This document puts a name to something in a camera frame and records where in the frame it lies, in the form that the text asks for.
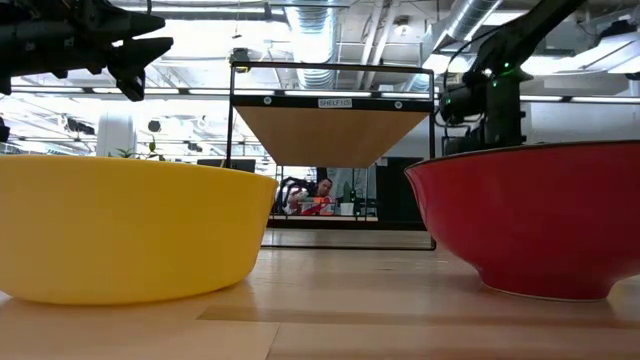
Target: white column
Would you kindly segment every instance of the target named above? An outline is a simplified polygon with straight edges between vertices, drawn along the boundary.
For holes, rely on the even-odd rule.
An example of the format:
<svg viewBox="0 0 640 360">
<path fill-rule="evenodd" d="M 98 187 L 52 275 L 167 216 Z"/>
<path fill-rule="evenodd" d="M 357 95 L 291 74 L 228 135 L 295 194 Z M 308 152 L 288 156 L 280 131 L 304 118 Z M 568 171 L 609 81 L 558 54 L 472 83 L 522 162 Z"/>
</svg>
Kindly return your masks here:
<svg viewBox="0 0 640 360">
<path fill-rule="evenodd" d="M 640 81 L 629 80 L 629 95 L 640 97 Z M 640 105 L 633 106 L 633 124 L 640 126 Z"/>
<path fill-rule="evenodd" d="M 118 149 L 136 150 L 136 107 L 122 101 L 111 102 L 100 115 L 96 156 L 118 157 Z"/>
</svg>

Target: red bowl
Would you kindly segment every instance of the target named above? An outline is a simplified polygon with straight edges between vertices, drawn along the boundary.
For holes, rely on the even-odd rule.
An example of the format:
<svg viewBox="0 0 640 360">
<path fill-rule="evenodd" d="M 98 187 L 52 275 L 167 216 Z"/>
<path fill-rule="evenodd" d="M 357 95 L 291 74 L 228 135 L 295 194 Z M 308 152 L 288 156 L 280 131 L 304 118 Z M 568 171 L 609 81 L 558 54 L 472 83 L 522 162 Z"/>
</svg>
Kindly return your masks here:
<svg viewBox="0 0 640 360">
<path fill-rule="evenodd" d="M 640 141 L 482 151 L 406 173 L 433 237 L 489 287 L 596 300 L 640 274 Z"/>
</svg>

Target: shelf label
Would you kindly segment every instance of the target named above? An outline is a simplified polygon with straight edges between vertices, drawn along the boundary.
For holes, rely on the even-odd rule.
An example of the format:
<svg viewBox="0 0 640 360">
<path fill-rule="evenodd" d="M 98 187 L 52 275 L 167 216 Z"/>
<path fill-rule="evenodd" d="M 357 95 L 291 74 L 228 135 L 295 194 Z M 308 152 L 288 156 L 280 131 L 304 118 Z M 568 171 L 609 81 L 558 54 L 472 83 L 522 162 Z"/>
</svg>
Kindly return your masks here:
<svg viewBox="0 0 640 360">
<path fill-rule="evenodd" d="M 318 107 L 322 109 L 352 108 L 351 99 L 318 99 Z"/>
</svg>

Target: bowl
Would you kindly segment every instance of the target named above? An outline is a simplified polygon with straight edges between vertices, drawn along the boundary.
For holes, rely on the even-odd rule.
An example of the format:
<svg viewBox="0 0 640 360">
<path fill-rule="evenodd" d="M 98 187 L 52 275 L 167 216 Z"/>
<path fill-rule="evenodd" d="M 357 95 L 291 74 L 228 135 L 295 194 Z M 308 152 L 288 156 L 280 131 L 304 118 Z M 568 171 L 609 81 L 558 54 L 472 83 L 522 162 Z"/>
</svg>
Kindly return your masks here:
<svg viewBox="0 0 640 360">
<path fill-rule="evenodd" d="M 0 157 L 0 291 L 55 304 L 210 292 L 255 265 L 275 180 L 120 158 Z"/>
<path fill-rule="evenodd" d="M 406 173 L 433 237 L 489 287 L 597 300 L 640 273 L 640 141 L 482 151 Z"/>
</svg>

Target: yellow bowl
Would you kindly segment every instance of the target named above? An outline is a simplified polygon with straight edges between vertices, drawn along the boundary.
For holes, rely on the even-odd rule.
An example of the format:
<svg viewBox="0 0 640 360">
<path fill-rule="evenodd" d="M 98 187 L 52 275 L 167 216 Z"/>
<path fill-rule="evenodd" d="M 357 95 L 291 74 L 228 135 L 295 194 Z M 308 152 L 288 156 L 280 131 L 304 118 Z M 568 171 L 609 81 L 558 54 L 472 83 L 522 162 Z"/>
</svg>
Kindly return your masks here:
<svg viewBox="0 0 640 360">
<path fill-rule="evenodd" d="M 0 157 L 0 291 L 123 304 L 213 291 L 251 272 L 275 180 L 142 160 Z"/>
</svg>

